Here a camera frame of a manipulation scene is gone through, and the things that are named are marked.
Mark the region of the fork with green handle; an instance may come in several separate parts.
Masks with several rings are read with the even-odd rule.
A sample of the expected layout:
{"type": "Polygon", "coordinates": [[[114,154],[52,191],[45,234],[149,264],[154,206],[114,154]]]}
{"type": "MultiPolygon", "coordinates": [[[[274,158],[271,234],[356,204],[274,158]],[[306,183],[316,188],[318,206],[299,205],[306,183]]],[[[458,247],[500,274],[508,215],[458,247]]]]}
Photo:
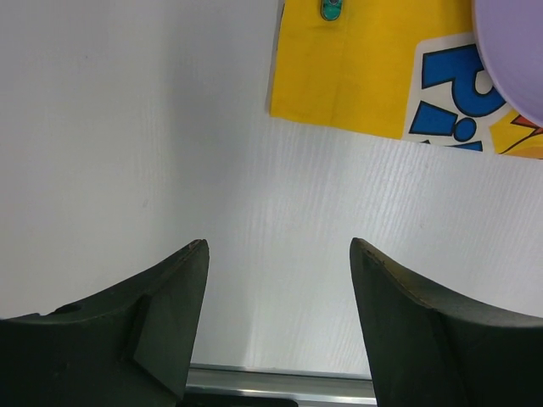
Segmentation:
{"type": "Polygon", "coordinates": [[[321,0],[321,17],[325,21],[335,21],[342,13],[342,0],[321,0]]]}

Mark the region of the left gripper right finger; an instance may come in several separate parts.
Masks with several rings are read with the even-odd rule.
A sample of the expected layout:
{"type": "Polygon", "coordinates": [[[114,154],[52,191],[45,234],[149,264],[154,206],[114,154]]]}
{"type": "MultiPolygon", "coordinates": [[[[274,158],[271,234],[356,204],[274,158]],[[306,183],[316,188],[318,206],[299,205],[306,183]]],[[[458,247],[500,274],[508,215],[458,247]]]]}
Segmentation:
{"type": "Polygon", "coordinates": [[[359,320],[380,406],[540,406],[542,320],[457,293],[350,244],[359,320]]]}

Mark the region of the yellow cloth placemat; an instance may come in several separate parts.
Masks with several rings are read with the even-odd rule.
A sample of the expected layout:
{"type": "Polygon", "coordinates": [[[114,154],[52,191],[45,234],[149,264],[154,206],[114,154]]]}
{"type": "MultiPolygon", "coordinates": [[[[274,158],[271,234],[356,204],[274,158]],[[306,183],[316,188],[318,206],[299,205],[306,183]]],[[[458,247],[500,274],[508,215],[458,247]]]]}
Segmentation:
{"type": "Polygon", "coordinates": [[[542,125],[495,88],[479,55],[473,1],[287,1],[272,116],[378,137],[538,159],[542,125]]]}

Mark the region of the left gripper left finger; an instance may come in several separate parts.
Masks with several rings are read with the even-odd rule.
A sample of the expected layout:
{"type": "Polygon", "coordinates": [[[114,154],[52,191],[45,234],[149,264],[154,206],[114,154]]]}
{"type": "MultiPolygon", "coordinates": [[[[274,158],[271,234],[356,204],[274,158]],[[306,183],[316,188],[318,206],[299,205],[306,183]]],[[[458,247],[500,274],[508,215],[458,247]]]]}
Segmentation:
{"type": "Polygon", "coordinates": [[[2,320],[2,405],[180,404],[209,262],[198,239],[50,314],[2,320]]]}

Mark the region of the purple plastic plate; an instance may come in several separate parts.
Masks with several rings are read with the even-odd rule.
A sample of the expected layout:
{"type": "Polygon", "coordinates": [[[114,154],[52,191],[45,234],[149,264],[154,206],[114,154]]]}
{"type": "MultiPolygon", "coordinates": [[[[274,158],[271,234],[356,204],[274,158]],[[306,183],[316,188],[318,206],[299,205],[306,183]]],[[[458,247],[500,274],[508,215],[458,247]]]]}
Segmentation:
{"type": "Polygon", "coordinates": [[[479,55],[495,88],[519,114],[542,125],[542,1],[472,2],[479,55]]]}

